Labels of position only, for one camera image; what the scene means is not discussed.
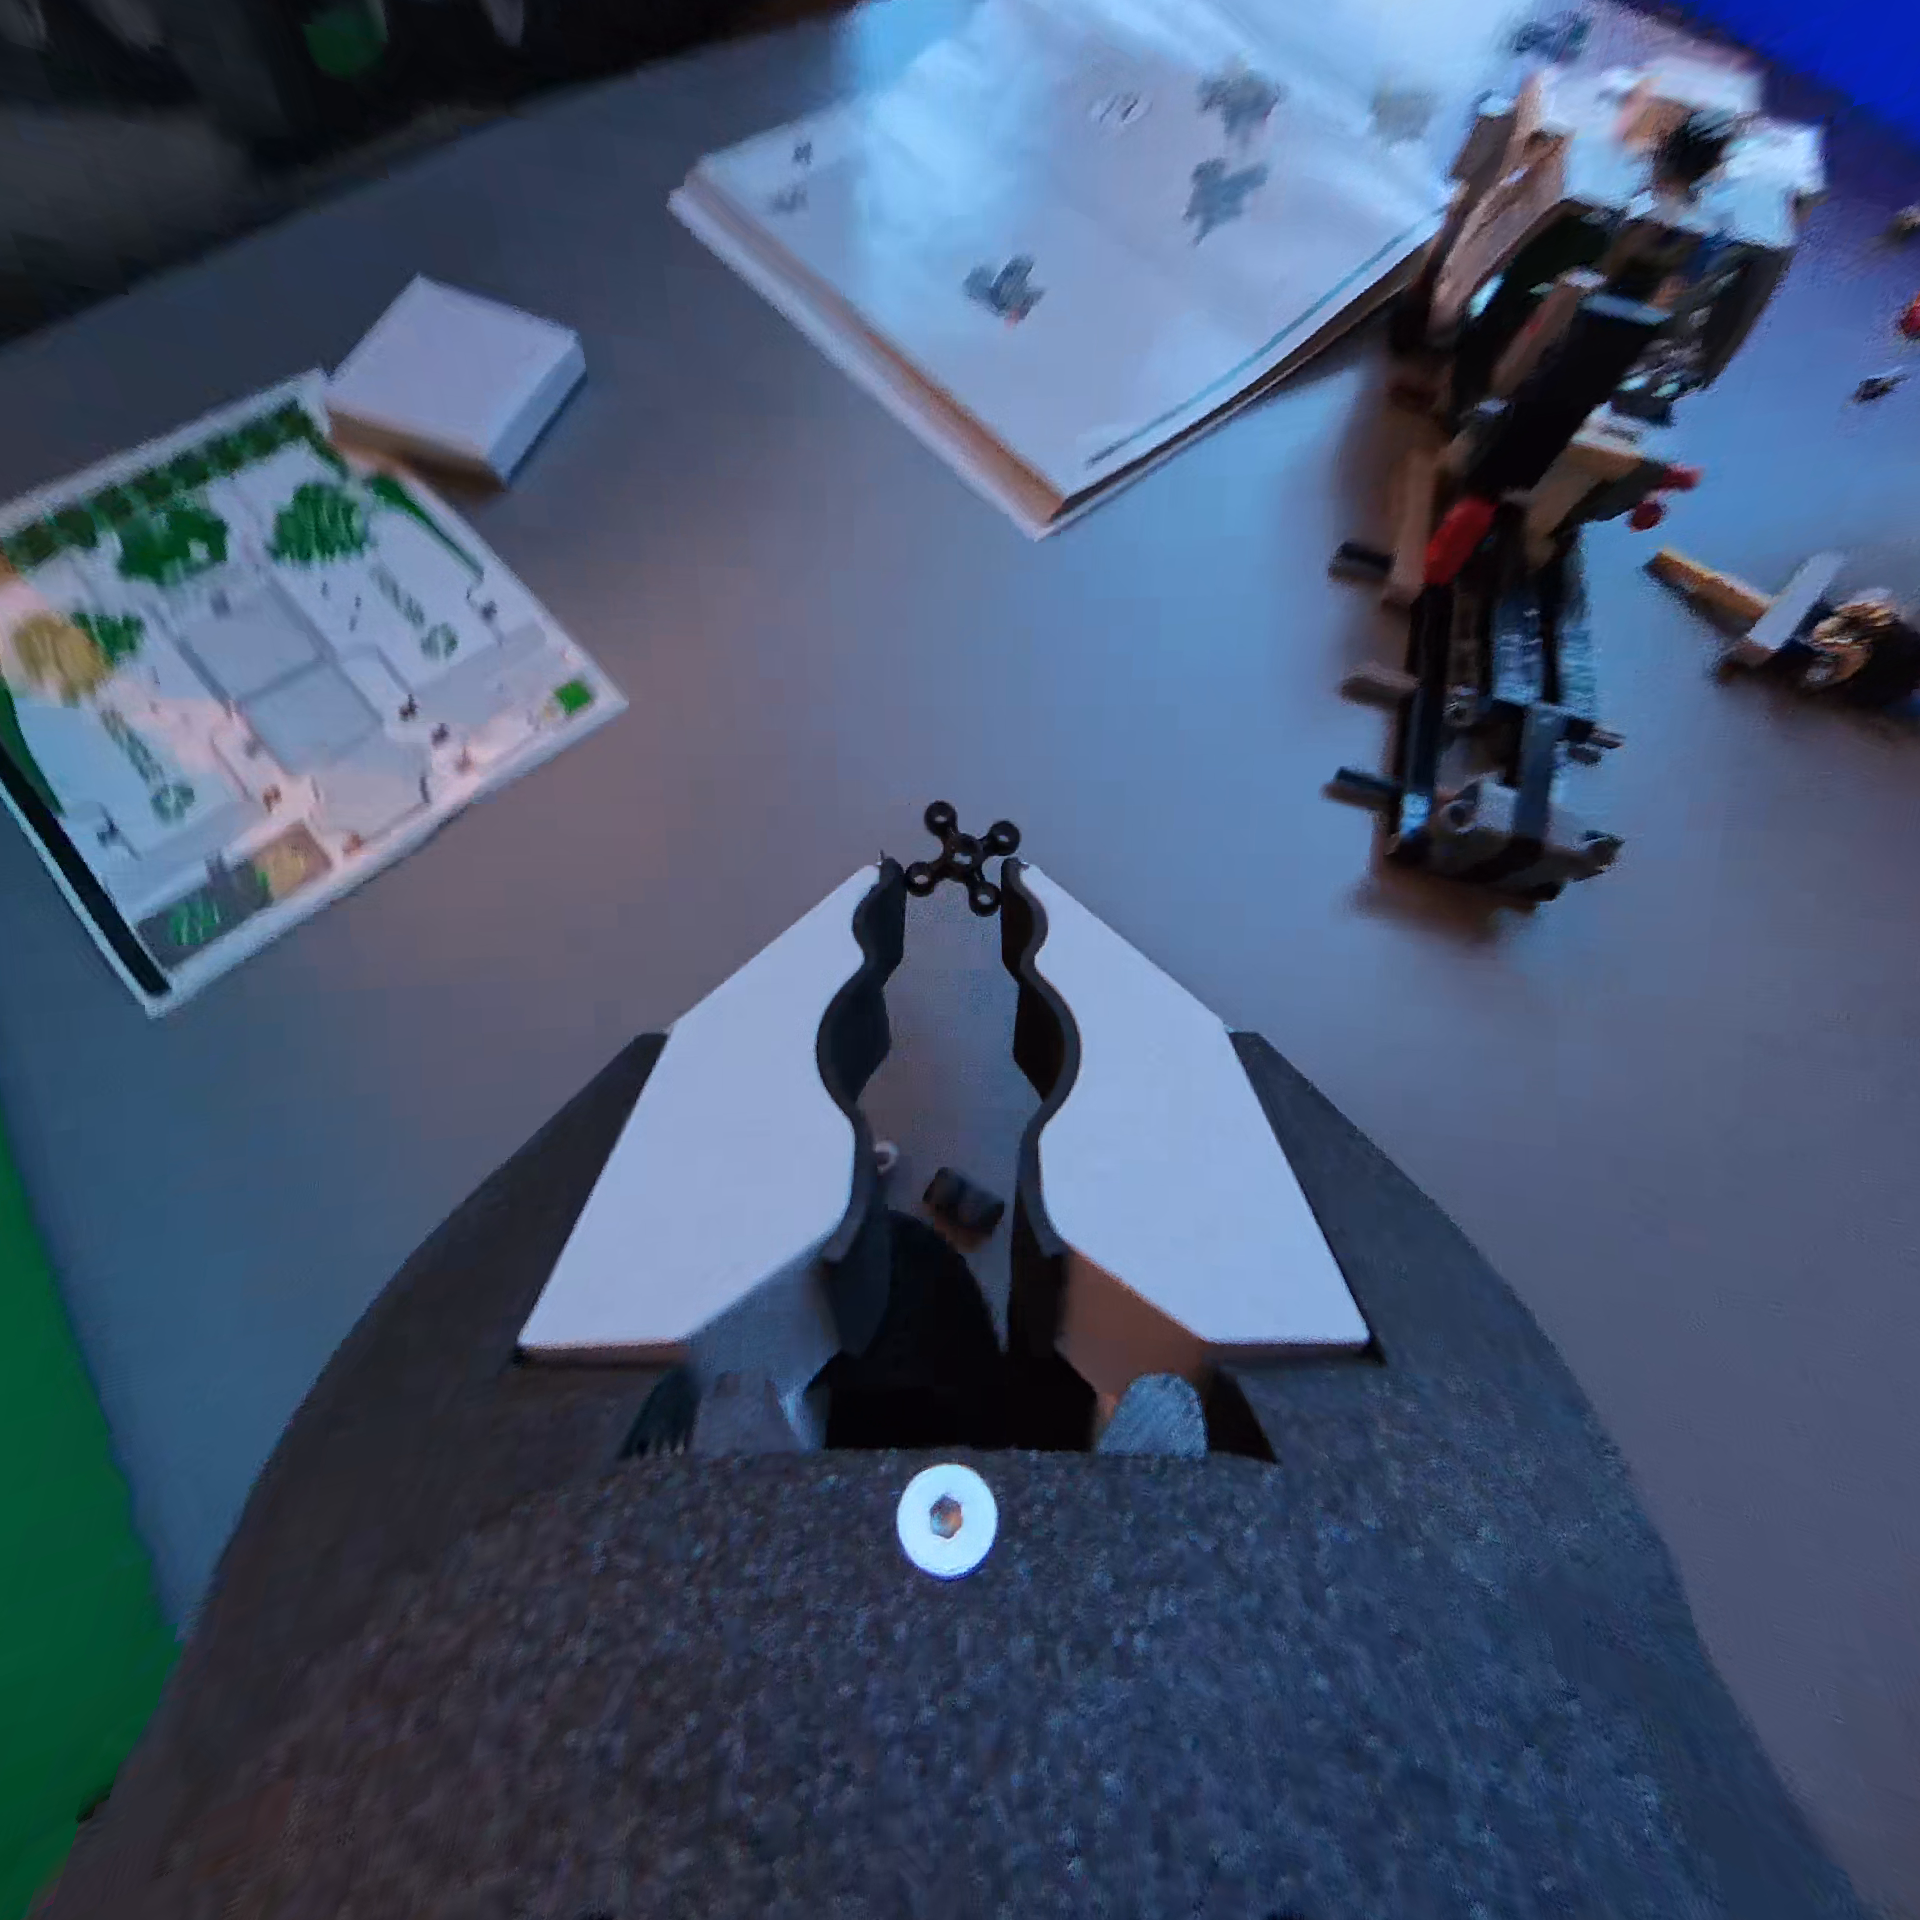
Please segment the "white lego truck model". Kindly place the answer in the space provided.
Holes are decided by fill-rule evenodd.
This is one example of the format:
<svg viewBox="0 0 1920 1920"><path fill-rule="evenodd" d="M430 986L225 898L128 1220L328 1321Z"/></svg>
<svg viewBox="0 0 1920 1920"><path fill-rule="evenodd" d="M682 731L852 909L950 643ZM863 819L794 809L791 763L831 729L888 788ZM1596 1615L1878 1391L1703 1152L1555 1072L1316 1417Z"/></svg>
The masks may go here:
<svg viewBox="0 0 1920 1920"><path fill-rule="evenodd" d="M1608 873L1620 837L1564 773L1601 717L1585 536L1699 487L1674 415L1780 291L1826 188L1823 133L1766 108L1751 65L1694 43L1640 65L1528 55L1478 106L1448 220L1391 312L1395 402L1420 418L1383 546L1328 564L1403 624L1343 695L1386 716L1338 800L1386 860L1534 907Z"/></svg>

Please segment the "dark lego set box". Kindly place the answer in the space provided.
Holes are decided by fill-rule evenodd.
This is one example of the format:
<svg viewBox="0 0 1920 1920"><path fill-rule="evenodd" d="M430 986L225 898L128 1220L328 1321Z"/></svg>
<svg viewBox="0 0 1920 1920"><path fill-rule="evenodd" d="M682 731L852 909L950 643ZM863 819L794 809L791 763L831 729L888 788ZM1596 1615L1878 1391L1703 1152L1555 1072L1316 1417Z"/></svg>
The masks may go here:
<svg viewBox="0 0 1920 1920"><path fill-rule="evenodd" d="M6 2L2 339L396 160L812 2Z"/></svg>

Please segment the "dark round lego part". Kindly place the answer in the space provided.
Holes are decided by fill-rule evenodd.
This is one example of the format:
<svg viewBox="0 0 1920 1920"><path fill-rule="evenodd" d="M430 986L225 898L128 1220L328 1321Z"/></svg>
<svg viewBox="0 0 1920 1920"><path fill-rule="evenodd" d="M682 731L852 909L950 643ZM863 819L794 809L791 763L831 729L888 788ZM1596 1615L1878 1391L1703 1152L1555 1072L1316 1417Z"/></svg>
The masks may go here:
<svg viewBox="0 0 1920 1920"><path fill-rule="evenodd" d="M1887 597L1836 603L1808 634L1810 664L1800 689L1871 713L1915 703L1919 628Z"/></svg>

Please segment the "small white box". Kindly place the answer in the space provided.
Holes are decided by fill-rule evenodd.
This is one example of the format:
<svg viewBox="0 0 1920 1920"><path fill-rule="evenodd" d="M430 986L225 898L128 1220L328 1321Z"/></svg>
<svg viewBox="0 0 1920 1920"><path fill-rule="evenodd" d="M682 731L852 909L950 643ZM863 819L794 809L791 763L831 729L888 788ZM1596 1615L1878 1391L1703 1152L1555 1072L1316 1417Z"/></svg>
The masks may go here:
<svg viewBox="0 0 1920 1920"><path fill-rule="evenodd" d="M330 376L324 405L351 442L506 487L586 372L571 328L419 275Z"/></svg>

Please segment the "black cross lego piece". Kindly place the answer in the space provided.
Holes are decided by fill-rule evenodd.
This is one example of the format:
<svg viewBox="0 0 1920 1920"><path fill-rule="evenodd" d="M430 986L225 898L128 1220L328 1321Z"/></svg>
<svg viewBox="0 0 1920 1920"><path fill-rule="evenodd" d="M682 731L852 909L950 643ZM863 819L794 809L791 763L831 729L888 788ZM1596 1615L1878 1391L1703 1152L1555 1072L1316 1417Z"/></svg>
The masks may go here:
<svg viewBox="0 0 1920 1920"><path fill-rule="evenodd" d="M924 807L924 829L939 844L939 852L904 869L906 891L913 898L928 898L953 882L968 893L972 915L994 919L1001 909L1001 888L988 875L988 866L998 858L1019 852L1023 829L1010 821L994 821L980 834L968 833L946 800Z"/></svg>

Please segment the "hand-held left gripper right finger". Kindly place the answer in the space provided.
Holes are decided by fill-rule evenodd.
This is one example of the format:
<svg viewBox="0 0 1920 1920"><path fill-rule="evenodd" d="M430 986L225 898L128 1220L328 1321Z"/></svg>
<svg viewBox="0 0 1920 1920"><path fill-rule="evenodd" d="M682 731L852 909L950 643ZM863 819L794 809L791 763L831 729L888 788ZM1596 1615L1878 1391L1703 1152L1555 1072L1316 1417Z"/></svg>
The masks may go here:
<svg viewBox="0 0 1920 1920"><path fill-rule="evenodd" d="M1255 1036L1040 866L1012 858L999 888L1012 1053L1040 1103L1017 1149L1012 1353L1097 1395L1364 1353L1372 1330L1258 1092Z"/></svg>

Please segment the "grey lego beam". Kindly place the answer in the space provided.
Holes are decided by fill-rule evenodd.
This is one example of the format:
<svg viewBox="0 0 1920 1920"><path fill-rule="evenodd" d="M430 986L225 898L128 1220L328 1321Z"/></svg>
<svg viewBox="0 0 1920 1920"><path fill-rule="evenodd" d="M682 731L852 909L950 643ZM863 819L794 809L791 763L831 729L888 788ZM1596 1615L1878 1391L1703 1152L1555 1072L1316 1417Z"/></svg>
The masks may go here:
<svg viewBox="0 0 1920 1920"><path fill-rule="evenodd" d="M1761 673L1786 666L1794 649L1808 652L1803 636L1825 617L1828 591L1846 568L1846 554L1820 552L1810 555L1779 591L1759 620L1716 656L1716 671Z"/></svg>

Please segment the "green plastic bin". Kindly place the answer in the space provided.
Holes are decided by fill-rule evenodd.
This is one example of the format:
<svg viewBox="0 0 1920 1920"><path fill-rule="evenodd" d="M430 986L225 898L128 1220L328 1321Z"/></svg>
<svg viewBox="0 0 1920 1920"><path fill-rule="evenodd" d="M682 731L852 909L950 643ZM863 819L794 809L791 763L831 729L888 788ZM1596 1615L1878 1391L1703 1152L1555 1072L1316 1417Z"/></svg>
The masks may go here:
<svg viewBox="0 0 1920 1920"><path fill-rule="evenodd" d="M28 1193L2 1152L2 1915L142 1740L179 1641Z"/></svg>

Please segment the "blue sheet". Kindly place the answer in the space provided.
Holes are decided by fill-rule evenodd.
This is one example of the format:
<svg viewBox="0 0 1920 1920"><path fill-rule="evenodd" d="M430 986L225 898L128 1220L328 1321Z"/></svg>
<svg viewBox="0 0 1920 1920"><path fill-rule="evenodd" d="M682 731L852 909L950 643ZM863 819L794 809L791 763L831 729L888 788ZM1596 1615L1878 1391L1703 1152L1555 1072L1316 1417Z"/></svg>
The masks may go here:
<svg viewBox="0 0 1920 1920"><path fill-rule="evenodd" d="M1915 2L1670 2L1919 144Z"/></svg>

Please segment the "yellow lego axle piece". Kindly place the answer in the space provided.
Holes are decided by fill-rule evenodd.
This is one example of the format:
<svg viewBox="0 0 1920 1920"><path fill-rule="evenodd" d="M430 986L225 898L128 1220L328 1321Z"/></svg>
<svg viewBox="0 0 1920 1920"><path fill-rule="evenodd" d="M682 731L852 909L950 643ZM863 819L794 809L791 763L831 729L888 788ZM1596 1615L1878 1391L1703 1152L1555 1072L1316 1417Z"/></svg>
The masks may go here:
<svg viewBox="0 0 1920 1920"><path fill-rule="evenodd" d="M1694 612L1736 634L1751 632L1775 601L1771 592L1694 561L1674 546L1655 552L1644 571L1657 586L1675 592Z"/></svg>

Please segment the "green printed sticker sheet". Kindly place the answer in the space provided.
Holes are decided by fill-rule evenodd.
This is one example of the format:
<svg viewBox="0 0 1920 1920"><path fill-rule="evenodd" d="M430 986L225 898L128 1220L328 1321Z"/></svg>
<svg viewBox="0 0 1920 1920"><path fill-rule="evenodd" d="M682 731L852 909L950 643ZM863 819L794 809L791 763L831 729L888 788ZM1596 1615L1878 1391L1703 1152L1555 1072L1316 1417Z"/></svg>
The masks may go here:
<svg viewBox="0 0 1920 1920"><path fill-rule="evenodd" d="M314 369L6 504L6 809L150 1017L626 711Z"/></svg>

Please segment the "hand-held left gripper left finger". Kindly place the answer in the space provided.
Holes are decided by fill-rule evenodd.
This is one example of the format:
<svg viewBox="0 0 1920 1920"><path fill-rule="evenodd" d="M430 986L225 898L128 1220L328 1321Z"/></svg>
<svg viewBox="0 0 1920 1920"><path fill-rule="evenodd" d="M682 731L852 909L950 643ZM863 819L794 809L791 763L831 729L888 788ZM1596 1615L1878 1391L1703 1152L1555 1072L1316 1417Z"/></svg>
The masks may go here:
<svg viewBox="0 0 1920 1920"><path fill-rule="evenodd" d="M906 872L844 880L666 1032L521 1323L531 1363L682 1369L723 1452L825 1448L825 1369L891 1287L859 1096L891 1044Z"/></svg>

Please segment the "open instruction book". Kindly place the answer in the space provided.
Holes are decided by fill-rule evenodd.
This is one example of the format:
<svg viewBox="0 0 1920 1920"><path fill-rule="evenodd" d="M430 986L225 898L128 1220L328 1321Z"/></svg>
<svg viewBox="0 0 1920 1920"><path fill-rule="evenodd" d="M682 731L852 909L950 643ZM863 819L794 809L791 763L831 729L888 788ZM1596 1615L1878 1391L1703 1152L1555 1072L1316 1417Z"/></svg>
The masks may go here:
<svg viewBox="0 0 1920 1920"><path fill-rule="evenodd" d="M1465 83L1412 4L975 4L671 208L1044 540L1408 285Z"/></svg>

